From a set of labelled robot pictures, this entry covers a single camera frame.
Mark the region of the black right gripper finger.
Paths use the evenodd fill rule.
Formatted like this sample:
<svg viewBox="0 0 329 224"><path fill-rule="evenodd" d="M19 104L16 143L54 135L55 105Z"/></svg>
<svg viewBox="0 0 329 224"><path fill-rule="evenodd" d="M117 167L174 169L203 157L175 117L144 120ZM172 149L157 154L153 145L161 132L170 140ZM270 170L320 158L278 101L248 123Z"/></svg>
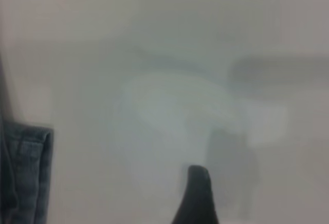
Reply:
<svg viewBox="0 0 329 224"><path fill-rule="evenodd" d="M218 224L211 178L200 165L188 168L187 185L173 224Z"/></svg>

